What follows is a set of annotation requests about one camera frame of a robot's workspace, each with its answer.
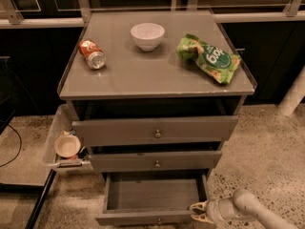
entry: speckled floor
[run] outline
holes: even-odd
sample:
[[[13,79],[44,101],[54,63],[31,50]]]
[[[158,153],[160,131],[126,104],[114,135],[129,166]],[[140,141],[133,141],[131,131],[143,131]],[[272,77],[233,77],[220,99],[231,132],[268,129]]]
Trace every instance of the speckled floor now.
[[[13,126],[22,136],[20,156],[0,168],[0,182],[43,184],[48,170],[41,162],[52,116],[16,117]],[[237,188],[253,192],[269,209],[301,228],[305,224],[305,105],[293,115],[280,114],[275,105],[243,106],[234,133],[213,170],[211,198],[225,198]],[[18,137],[8,128],[0,135],[1,162],[18,150]],[[103,206],[104,188],[96,174],[56,176],[35,228],[112,228],[99,226],[95,216]],[[0,196],[0,228],[24,228],[35,199]],[[224,221],[144,226],[136,228],[263,228],[257,221]]]

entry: green chip bag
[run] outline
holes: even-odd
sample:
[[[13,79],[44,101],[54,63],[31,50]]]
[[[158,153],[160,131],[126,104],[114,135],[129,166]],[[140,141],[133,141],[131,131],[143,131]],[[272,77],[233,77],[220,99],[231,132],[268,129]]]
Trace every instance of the green chip bag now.
[[[182,60],[191,59],[220,84],[229,84],[240,64],[240,56],[209,45],[192,34],[183,37],[177,47]]]

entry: gray cabinet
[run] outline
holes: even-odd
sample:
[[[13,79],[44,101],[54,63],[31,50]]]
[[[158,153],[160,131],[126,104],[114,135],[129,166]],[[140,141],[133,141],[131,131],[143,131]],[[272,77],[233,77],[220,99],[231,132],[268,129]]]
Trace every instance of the gray cabinet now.
[[[130,29],[148,21],[166,35],[142,52]],[[105,179],[102,225],[190,221],[187,207],[208,198],[206,179],[254,93],[245,66],[221,86],[182,62],[175,48],[186,32],[233,50],[207,11],[94,13],[84,38],[103,49],[106,67],[91,71],[78,53],[62,81],[72,126]]]

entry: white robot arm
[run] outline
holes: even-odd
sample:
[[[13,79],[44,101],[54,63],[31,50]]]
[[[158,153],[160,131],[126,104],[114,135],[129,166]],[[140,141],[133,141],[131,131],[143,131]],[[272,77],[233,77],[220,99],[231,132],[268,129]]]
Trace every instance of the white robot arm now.
[[[207,200],[190,206],[195,220],[218,223],[225,219],[258,220],[267,229],[297,229],[285,219],[261,204],[257,197],[245,189],[238,189],[231,198]]]

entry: white post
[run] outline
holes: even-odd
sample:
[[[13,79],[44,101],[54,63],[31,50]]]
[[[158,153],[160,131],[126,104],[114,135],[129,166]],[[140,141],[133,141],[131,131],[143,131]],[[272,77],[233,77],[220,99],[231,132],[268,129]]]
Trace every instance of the white post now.
[[[296,78],[291,89],[286,93],[283,100],[278,105],[279,111],[284,115],[291,115],[298,104],[302,101],[305,96],[305,67]]]

